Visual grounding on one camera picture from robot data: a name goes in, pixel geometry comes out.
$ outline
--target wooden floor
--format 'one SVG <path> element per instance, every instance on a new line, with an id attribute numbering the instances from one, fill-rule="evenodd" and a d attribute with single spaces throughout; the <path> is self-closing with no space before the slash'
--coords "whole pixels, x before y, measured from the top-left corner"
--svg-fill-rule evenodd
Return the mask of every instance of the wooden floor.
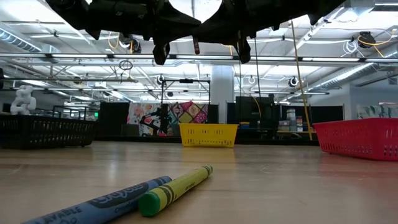
<path id="1" fill-rule="evenodd" d="M 114 223 L 397 223 L 398 163 L 322 154 L 318 147 L 95 142 L 0 149 L 0 223 L 19 223 L 203 164 L 213 175 L 155 218 Z"/>

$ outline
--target red basket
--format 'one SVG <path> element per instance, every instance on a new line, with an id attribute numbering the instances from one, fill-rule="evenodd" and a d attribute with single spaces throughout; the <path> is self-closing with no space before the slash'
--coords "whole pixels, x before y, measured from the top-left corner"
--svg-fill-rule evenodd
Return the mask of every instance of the red basket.
<path id="1" fill-rule="evenodd" d="M 369 118 L 314 124 L 323 152 L 398 161 L 398 119 Z"/>

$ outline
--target yellow basket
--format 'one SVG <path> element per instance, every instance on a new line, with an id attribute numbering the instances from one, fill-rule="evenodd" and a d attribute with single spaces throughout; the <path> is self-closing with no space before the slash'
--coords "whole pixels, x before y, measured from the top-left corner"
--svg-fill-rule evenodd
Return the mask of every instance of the yellow basket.
<path id="1" fill-rule="evenodd" d="M 180 124 L 184 147 L 234 147 L 237 124 Z"/>

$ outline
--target black basket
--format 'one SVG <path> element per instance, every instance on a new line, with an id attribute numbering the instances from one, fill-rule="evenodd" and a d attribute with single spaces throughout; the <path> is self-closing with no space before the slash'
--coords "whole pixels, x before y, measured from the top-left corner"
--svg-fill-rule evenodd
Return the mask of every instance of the black basket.
<path id="1" fill-rule="evenodd" d="M 7 149 L 43 149 L 88 146 L 97 123 L 75 119 L 27 115 L 0 115 L 0 147 Z"/>

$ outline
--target green crayon tip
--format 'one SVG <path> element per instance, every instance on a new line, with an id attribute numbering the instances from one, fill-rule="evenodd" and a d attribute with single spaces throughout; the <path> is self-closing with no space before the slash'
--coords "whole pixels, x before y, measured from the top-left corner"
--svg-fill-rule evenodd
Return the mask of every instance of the green crayon tip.
<path id="1" fill-rule="evenodd" d="M 159 212 L 160 199 L 157 194 L 148 192 L 138 201 L 139 211 L 145 217 L 153 217 Z"/>

